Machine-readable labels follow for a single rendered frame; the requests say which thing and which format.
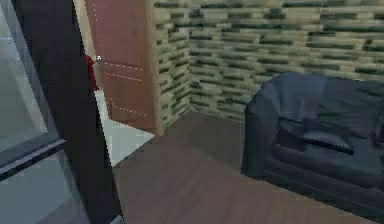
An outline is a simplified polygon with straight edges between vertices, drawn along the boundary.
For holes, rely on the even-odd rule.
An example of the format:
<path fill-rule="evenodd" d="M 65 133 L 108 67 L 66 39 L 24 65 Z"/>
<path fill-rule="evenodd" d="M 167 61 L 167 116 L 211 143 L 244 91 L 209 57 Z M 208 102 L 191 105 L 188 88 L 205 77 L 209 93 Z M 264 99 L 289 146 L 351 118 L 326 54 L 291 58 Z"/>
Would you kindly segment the brown wooden room door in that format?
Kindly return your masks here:
<path fill-rule="evenodd" d="M 73 0 L 109 118 L 161 135 L 153 0 Z"/>

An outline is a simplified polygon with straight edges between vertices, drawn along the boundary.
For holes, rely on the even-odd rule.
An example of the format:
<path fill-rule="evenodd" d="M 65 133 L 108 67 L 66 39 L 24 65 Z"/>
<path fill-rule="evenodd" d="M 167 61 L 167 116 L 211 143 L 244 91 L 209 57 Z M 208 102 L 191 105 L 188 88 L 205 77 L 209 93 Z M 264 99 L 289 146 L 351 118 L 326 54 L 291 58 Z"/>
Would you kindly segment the red object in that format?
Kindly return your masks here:
<path fill-rule="evenodd" d="M 95 61 L 88 55 L 86 55 L 86 60 L 87 60 L 88 74 L 91 80 L 92 89 L 93 91 L 97 91 L 99 90 L 99 87 L 96 82 L 94 68 L 93 68 Z"/>

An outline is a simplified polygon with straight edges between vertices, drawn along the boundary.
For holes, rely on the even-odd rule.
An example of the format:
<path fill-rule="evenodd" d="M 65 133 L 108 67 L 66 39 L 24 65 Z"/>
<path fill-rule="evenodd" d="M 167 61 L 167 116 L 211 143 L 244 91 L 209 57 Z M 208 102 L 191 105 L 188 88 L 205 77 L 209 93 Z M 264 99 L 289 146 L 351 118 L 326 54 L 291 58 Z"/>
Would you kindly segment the dark blue sofa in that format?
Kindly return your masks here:
<path fill-rule="evenodd" d="M 241 172 L 384 224 L 384 82 L 265 81 L 244 109 Z"/>

